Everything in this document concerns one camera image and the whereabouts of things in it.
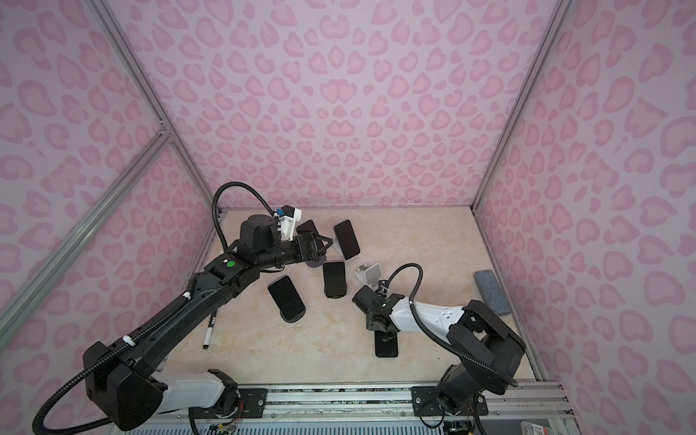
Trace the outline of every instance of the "gray eraser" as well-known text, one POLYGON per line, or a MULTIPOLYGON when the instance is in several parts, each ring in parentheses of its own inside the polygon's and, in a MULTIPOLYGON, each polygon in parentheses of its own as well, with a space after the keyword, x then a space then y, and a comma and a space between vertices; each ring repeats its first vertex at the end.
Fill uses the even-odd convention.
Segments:
POLYGON ((512 313, 510 302, 505 296, 496 275, 492 270, 474 272, 474 281, 478 287, 483 302, 497 315, 504 316, 512 313))

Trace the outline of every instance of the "smartphone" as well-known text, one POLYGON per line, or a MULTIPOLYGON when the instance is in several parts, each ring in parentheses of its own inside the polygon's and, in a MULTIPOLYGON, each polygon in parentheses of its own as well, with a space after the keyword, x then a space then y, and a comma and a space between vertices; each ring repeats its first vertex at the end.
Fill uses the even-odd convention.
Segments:
POLYGON ((339 223, 333 227, 333 231, 336 234, 338 246, 340 247, 344 260, 353 258, 360 253, 360 246, 358 245, 358 240, 355 238, 353 225, 351 225, 350 221, 346 220, 339 223))
POLYGON ((297 234, 301 232, 313 232, 315 234, 319 234, 319 231, 317 231, 317 226, 314 224, 314 221, 312 219, 306 221, 305 223, 302 223, 301 225, 298 225, 296 231, 297 234))
POLYGON ((389 332, 374 332, 374 354, 377 358, 397 358, 399 356, 398 335, 389 332))
POLYGON ((270 283, 268 293, 271 294, 276 305, 280 308, 280 316, 287 323, 295 323, 304 316, 306 311, 304 302, 300 299, 300 295, 288 275, 281 276, 270 283))
POLYGON ((343 261, 330 261, 323 264, 324 294, 327 298, 338 299, 346 295, 346 264, 343 261))

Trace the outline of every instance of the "pink leopard print wall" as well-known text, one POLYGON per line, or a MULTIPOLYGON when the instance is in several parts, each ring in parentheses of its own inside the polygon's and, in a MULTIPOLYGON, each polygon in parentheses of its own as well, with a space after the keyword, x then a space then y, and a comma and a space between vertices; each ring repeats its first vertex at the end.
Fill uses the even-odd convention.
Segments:
POLYGON ((482 220, 583 433, 696 432, 696 3, 584 0, 482 220))
MULTIPOLYGON (((27 434, 38 408, 82 369, 87 347, 111 344, 174 299, 209 226, 198 190, 166 148, 0 355, 0 432, 27 434)), ((81 383, 47 425, 97 418, 81 383)))
POLYGON ((307 207, 470 204, 555 0, 110 4, 212 190, 307 207))
POLYGON ((0 4, 0 313, 157 129, 80 0, 0 4))

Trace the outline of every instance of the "marble table surface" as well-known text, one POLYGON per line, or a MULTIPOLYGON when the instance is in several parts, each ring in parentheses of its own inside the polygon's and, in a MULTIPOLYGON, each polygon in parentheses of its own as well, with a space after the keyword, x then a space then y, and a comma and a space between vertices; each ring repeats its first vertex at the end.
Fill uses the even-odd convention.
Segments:
MULTIPOLYGON (((239 238, 239 226, 262 211, 231 211, 222 228, 229 242, 239 238)), ((473 280, 478 270, 492 269, 471 211, 449 208, 308 209, 319 233, 334 237, 333 226, 350 219, 361 254, 346 262, 348 293, 341 299, 324 296, 322 268, 291 264, 280 274, 261 274, 236 299, 218 310, 211 345, 203 350, 207 320, 169 354, 165 374, 223 370, 238 383, 316 383, 364 381, 437 381, 458 358, 425 334, 399 333, 399 356, 377 358, 374 333, 365 329, 365 315, 351 302, 361 288, 354 275, 361 264, 379 263, 384 279, 397 267, 417 262, 424 269, 417 301, 443 306, 466 305, 481 299, 473 280), (302 319, 288 324, 268 293, 272 281, 287 274, 305 306, 302 319)), ((208 260, 219 255, 215 239, 208 260)), ((328 260, 340 260, 330 248, 328 260)), ((407 295, 417 271, 406 269, 390 292, 407 295)), ((511 315, 505 322, 514 330, 511 315)), ((534 379, 527 357, 515 375, 534 379)))

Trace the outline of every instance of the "metal bracket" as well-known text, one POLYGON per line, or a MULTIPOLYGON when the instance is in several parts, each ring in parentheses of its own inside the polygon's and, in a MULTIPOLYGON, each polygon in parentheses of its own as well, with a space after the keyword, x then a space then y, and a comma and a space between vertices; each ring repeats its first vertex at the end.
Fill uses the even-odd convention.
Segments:
MULTIPOLYGON (((437 387, 411 387, 411 404, 416 417, 440 417, 444 412, 437 402, 437 387)), ((488 415, 488 404, 483 395, 479 395, 474 405, 478 415, 488 415)))
POLYGON ((239 390, 239 395, 244 402, 242 418, 261 418, 266 409, 266 397, 268 390, 265 388, 246 388, 239 390))
POLYGON ((375 292, 379 289, 379 279, 382 277, 382 269, 379 263, 368 266, 363 264, 355 270, 355 276, 362 285, 367 285, 375 292))

